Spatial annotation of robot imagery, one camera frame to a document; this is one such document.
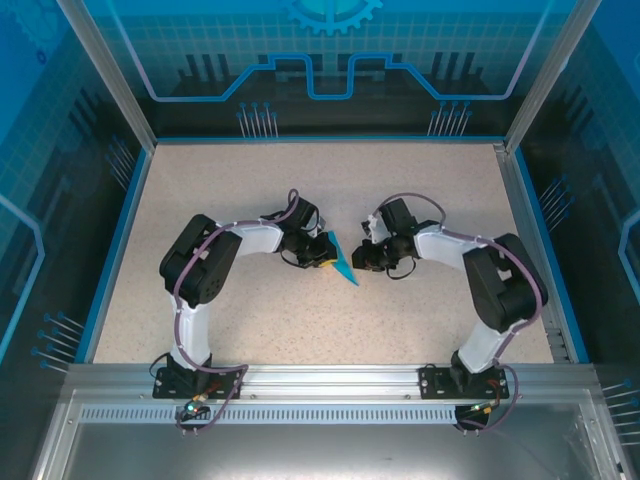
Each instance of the yellow object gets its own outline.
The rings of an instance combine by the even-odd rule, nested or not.
[[[320,265],[318,265],[318,267],[326,267],[327,265],[332,265],[332,264],[336,263],[337,261],[338,261],[338,259],[327,260],[326,262],[322,262]]]

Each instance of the blue triangular object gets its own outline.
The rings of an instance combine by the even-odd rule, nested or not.
[[[358,284],[358,280],[356,280],[356,276],[353,273],[353,269],[351,268],[351,265],[349,265],[349,262],[344,256],[344,253],[342,253],[342,248],[340,248],[338,237],[336,237],[336,234],[334,231],[329,232],[329,240],[331,241],[331,243],[333,243],[336,246],[336,250],[338,252],[338,260],[333,263],[334,268],[338,270],[344,278],[349,280],[355,286],[357,287],[360,286]]]

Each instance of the vent slot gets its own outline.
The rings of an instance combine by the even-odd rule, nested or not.
[[[193,425],[206,423],[212,412]],[[175,405],[88,405],[82,423],[172,424],[182,407]],[[262,425],[384,425],[384,424],[454,424],[452,405],[230,405],[219,419],[220,424]]]

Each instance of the blue trim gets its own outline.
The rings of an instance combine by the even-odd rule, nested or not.
[[[436,100],[506,100],[511,96],[513,90],[518,83],[520,75],[524,70],[527,61],[529,60],[529,56],[533,51],[534,46],[538,41],[538,37],[542,28],[544,27],[547,17],[551,12],[555,0],[549,0],[546,8],[542,12],[540,19],[538,20],[538,24],[534,32],[529,39],[527,47],[522,54],[522,58],[518,62],[518,66],[511,77],[507,90],[503,94],[473,94],[473,95],[457,95],[457,94],[442,94],[439,93],[433,85],[429,83],[429,81],[418,71],[418,69],[411,63],[408,62],[396,62],[393,60],[393,52],[362,52],[362,53],[354,53],[349,57],[349,61],[347,62],[347,89],[345,93],[341,94],[318,94],[315,91],[314,86],[314,71],[313,71],[313,62],[311,57],[306,53],[269,53],[267,54],[267,63],[253,64],[249,65],[239,76],[234,80],[234,82],[224,91],[222,95],[217,96],[201,96],[201,97],[161,97],[159,96],[154,88],[151,85],[151,80],[149,79],[147,73],[144,70],[140,57],[138,56],[129,35],[127,34],[124,25],[122,24],[121,18],[116,11],[113,0],[106,0],[106,4],[109,8],[111,16],[113,18],[114,23],[116,24],[116,28],[122,35],[122,40],[125,44],[125,47],[129,51],[129,55],[131,55],[131,59],[140,74],[140,78],[149,94],[149,96],[155,100],[156,102],[162,103],[202,103],[202,102],[226,102],[237,90],[242,86],[242,84],[253,74],[253,72],[259,71],[275,71],[276,70],[276,62],[278,60],[301,60],[305,64],[305,72],[307,78],[307,93],[309,97],[313,100],[329,100],[329,101],[337,101],[337,100],[348,100],[351,98],[354,92],[355,78],[356,78],[356,68],[355,64],[358,60],[384,60],[384,68],[387,70],[404,70],[409,75],[411,75],[417,82],[424,88],[433,98]]]
[[[7,349],[9,348],[9,343],[13,338],[13,334],[16,331],[16,327],[18,326],[18,322],[20,321],[20,317],[22,316],[24,307],[27,304],[27,300],[29,299],[29,295],[31,294],[31,290],[33,289],[33,284],[36,282],[36,278],[38,277],[38,273],[40,272],[40,268],[42,267],[42,263],[44,262],[45,252],[44,242],[42,240],[42,232],[40,231],[40,225],[38,224],[38,222],[33,219],[31,215],[29,215],[26,211],[20,210],[11,200],[1,194],[0,205],[7,208],[7,210],[13,213],[22,223],[24,223],[27,227],[29,227],[29,229],[31,229],[36,242],[36,249],[38,250],[38,256],[36,257],[36,260],[31,267],[31,272],[29,273],[27,281],[22,288],[18,303],[16,303],[16,307],[11,314],[11,319],[9,320],[9,324],[7,325],[7,329],[2,335],[2,341],[0,341],[1,364],[4,360],[5,354],[7,353]]]
[[[638,282],[638,278],[636,277],[636,273],[631,266],[631,262],[629,261],[629,257],[627,257],[627,244],[629,243],[629,233],[631,233],[631,228],[640,222],[640,210],[636,210],[631,215],[629,215],[626,220],[622,224],[622,232],[620,233],[620,243],[618,244],[618,257],[620,258],[620,262],[622,263],[622,268],[624,268],[624,272],[627,274],[627,279],[629,280],[629,284],[633,289],[633,293],[636,296],[636,300],[640,303],[640,283]]]
[[[87,363],[92,360],[89,356],[93,355],[95,343],[98,341],[102,324],[107,315],[111,295],[113,294],[116,278],[120,271],[122,257],[124,256],[127,242],[129,241],[129,234],[133,227],[133,220],[138,210],[138,204],[140,203],[140,197],[142,196],[142,190],[145,180],[147,179],[147,174],[149,173],[150,165],[151,156],[148,155],[145,150],[142,150],[136,162],[136,168],[133,172],[124,204],[122,205],[116,230],[113,233],[113,239],[111,240],[111,246],[109,247],[109,252],[107,253],[107,258],[102,269],[102,275],[100,275],[100,281],[98,282],[93,303],[87,316],[87,323],[84,327],[82,338],[80,339],[80,345],[78,345],[75,357],[76,363]]]
[[[349,135],[296,137],[280,136],[277,138],[242,138],[242,137],[158,137],[158,144],[173,143],[308,143],[308,142],[352,142],[358,141],[427,141],[432,143],[502,143],[500,135],[478,135],[469,137],[436,137],[432,135]]]
[[[560,303],[562,304],[562,310],[564,311],[564,316],[567,319],[567,327],[569,328],[569,335],[571,336],[571,338],[566,340],[570,340],[573,343],[573,347],[576,351],[576,356],[578,357],[578,362],[589,363],[589,355],[587,354],[587,349],[585,348],[584,341],[582,340],[582,334],[580,333],[578,321],[576,319],[575,312],[573,311],[571,300],[569,299],[567,286],[565,285],[564,279],[562,278],[560,265],[558,264],[558,259],[556,258],[556,253],[551,243],[549,231],[547,230],[547,226],[544,223],[544,217],[542,216],[540,203],[538,202],[538,197],[536,196],[536,192],[533,188],[533,182],[531,181],[531,176],[529,175],[529,170],[527,169],[527,165],[524,161],[524,156],[522,155],[520,147],[518,147],[518,149],[516,150],[516,160],[518,162],[518,167],[520,168],[520,174],[522,175],[524,188],[527,191],[527,196],[529,197],[531,209],[533,210],[533,216],[538,225],[540,238],[542,238],[542,245],[544,247],[545,254],[547,255],[547,259],[549,260],[551,274],[553,275],[553,279],[556,283],[558,296],[560,297]]]

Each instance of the gray metal surface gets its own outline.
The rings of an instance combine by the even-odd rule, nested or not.
[[[522,172],[520,172],[514,155],[507,153],[503,146],[496,146],[496,156],[502,172],[507,197],[511,204],[511,210],[513,211],[513,218],[518,228],[518,234],[549,290],[549,303],[543,311],[542,321],[544,322],[545,330],[549,334],[550,345],[554,347],[552,348],[554,361],[564,363],[568,358],[571,362],[578,362],[578,355],[571,338],[567,317],[558,294],[558,286],[544,249],[540,231],[536,225]]]
[[[579,417],[584,405],[604,405],[591,365],[516,365],[522,398],[514,415],[497,433],[481,434],[480,440],[452,426],[407,425],[411,422],[402,412],[446,411],[451,403],[419,400],[417,367],[254,366],[234,409],[302,415],[377,410],[388,417],[376,419],[384,425],[366,425],[372,422],[365,418],[357,425],[323,425],[322,417],[312,425],[292,424],[282,415],[280,422],[272,419],[270,424],[245,418],[243,424],[220,424],[198,439],[183,439],[177,429],[158,425],[155,418],[145,422],[122,413],[149,408],[170,412],[183,403],[150,398],[153,380],[146,365],[72,365],[61,398],[69,405],[61,417],[66,421],[52,424],[46,444],[56,447],[43,452],[37,471],[46,474],[35,478],[61,478],[65,464],[64,478],[69,479],[538,479],[549,468],[561,478],[615,478],[610,475],[615,464],[606,464],[606,455],[600,455],[605,464],[596,461],[593,453],[603,448],[601,421],[594,419],[587,432]],[[400,397],[407,389],[416,395]],[[96,408],[121,412],[109,416],[129,415],[131,422],[101,422]],[[83,413],[92,409],[93,414]],[[546,468],[540,467],[541,459]]]
[[[477,400],[420,399],[420,365],[255,365],[236,404],[473,404]],[[518,364],[523,404],[604,404],[592,365]],[[156,405],[147,365],[70,365],[61,402]],[[181,405],[182,401],[163,400]]]
[[[544,100],[564,70],[569,57],[589,26],[591,18],[602,0],[578,0],[569,18],[558,35],[551,52],[545,60],[531,90],[509,128],[506,136],[507,152],[516,151],[525,133],[533,123]]]
[[[158,425],[81,425],[63,478],[599,478],[576,441],[577,414],[574,406],[522,407],[500,435],[478,438],[452,426],[219,425],[182,438]]]
[[[155,135],[84,3],[57,1],[142,148],[152,155]]]
[[[82,424],[157,424],[174,425],[180,405],[87,405],[82,408],[78,423]],[[212,405],[211,412],[191,425],[209,423],[220,409]],[[218,420],[220,425],[453,425],[456,422],[453,405],[229,405]]]

